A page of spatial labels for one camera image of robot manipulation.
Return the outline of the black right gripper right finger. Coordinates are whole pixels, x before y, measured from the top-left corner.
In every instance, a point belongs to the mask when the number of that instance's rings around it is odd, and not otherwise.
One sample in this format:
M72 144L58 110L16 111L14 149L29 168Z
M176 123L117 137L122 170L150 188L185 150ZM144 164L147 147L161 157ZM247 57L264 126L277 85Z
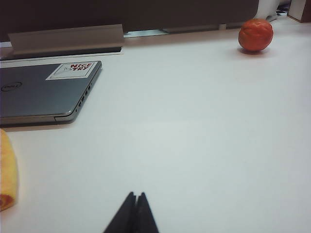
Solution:
M136 232L159 233L145 193L138 197L136 208Z

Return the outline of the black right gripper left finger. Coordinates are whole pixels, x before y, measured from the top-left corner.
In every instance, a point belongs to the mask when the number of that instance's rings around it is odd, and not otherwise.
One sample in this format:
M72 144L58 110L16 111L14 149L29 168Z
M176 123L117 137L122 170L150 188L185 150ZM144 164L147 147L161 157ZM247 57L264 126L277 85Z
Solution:
M135 210L135 195L130 192L104 230L104 233L130 233Z

